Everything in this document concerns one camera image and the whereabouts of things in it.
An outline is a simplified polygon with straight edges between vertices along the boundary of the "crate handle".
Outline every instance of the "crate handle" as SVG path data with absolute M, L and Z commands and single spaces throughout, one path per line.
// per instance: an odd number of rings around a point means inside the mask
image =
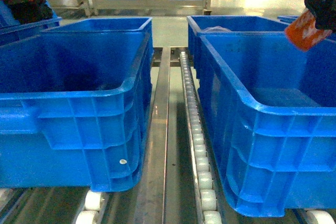
M 0 134 L 35 134 L 39 132 L 38 109 L 35 107 L 0 108 Z

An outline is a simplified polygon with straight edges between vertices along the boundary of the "orange object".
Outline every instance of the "orange object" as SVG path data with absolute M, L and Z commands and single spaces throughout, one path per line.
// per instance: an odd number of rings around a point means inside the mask
M 306 52 L 332 34 L 332 30 L 315 28 L 315 17 L 307 10 L 285 29 L 285 34 L 300 50 Z

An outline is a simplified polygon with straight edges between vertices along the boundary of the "floor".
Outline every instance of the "floor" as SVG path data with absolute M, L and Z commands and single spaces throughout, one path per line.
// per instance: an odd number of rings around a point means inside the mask
M 279 15 L 300 15 L 304 10 L 304 0 L 212 0 L 212 15 L 258 15 L 276 19 Z M 153 11 L 154 47 L 187 47 L 186 15 L 200 13 Z M 59 13 L 64 19 L 62 24 L 83 19 L 79 12 Z M 101 12 L 99 17 L 146 16 L 144 12 L 109 11 Z M 153 87 L 156 85 L 158 69 L 152 69 Z M 171 68 L 169 145 L 168 145 L 168 185 L 166 223 L 194 223 L 192 207 L 193 188 L 191 171 L 188 164 L 186 145 L 187 132 L 184 110 L 180 68 Z M 239 219 L 240 223 L 254 223 L 250 218 Z

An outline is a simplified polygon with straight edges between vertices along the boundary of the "plastic bin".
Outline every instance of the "plastic bin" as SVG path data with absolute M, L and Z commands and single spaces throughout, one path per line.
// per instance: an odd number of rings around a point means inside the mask
M 43 33 L 53 34 L 87 34 L 90 32 L 93 36 L 100 33 L 115 32 L 144 32 L 149 33 L 149 54 L 152 57 L 153 36 L 152 36 L 152 18 L 89 18 L 76 23 L 60 26 L 53 29 L 44 30 Z
M 0 47 L 0 187 L 132 188 L 151 98 L 148 39 L 43 34 Z
M 286 23 L 257 16 L 188 16 L 188 48 L 194 58 L 194 68 L 199 76 L 201 57 L 200 35 L 216 33 L 205 32 L 209 27 L 224 27 L 237 33 L 242 31 L 267 33 L 270 31 L 284 31 Z
M 199 97 L 228 203 L 251 217 L 336 207 L 336 42 L 201 36 Z
M 0 46 L 39 34 L 43 29 L 59 26 L 61 18 L 0 29 Z

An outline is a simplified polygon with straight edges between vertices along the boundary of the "plastic bag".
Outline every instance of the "plastic bag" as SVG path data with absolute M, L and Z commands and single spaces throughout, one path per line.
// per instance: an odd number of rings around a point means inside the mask
M 227 33 L 228 31 L 231 31 L 231 30 L 225 27 L 221 27 L 221 26 L 207 27 L 202 30 L 202 32 L 205 32 L 205 33 Z

